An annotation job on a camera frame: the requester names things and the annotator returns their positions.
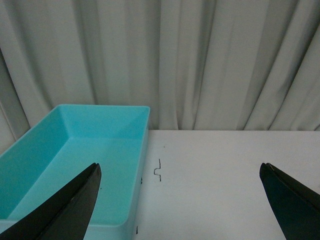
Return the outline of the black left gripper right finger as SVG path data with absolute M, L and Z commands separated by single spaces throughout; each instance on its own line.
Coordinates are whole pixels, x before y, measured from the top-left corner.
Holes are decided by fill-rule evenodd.
M 273 214 L 287 240 L 320 238 L 320 195 L 270 163 L 259 177 Z

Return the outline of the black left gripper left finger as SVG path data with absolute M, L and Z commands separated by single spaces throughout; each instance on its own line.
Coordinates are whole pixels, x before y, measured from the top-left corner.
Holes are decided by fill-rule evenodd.
M 93 163 L 39 207 L 0 234 L 2 240 L 83 240 L 102 178 Z

